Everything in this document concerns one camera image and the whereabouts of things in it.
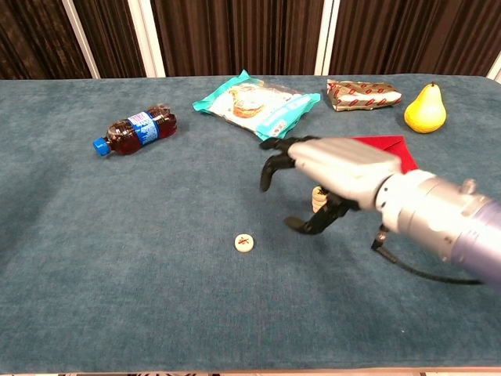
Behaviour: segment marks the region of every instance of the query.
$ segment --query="yellow pear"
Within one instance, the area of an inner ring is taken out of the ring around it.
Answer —
[[[445,123],[447,113],[440,88],[434,82],[426,85],[404,113],[406,124],[418,133],[436,131]]]

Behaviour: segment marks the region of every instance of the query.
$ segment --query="blue bottle label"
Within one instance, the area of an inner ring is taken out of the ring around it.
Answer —
[[[147,112],[128,117],[128,122],[131,123],[135,132],[141,141],[141,145],[151,143],[158,138],[158,125]]]

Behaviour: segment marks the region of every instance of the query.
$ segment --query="red and white wrapper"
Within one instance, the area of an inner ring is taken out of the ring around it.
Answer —
[[[336,111],[373,110],[402,100],[396,87],[386,82],[327,80],[327,95]]]

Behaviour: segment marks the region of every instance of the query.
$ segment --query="blue bottle cap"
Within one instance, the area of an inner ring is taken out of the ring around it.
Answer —
[[[103,137],[99,137],[92,143],[92,145],[94,145],[94,149],[96,149],[97,154],[99,154],[101,157],[107,155],[111,151],[110,147]]]

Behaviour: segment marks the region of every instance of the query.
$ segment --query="brown liquid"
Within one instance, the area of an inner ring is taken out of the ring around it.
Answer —
[[[158,126],[158,139],[163,139],[173,135],[176,131],[177,124],[174,114],[171,114],[170,109],[164,104],[151,106],[146,110],[151,115]],[[106,133],[104,140],[111,150],[119,154],[132,154],[141,149],[141,141],[135,133],[132,125],[127,119],[115,121]]]

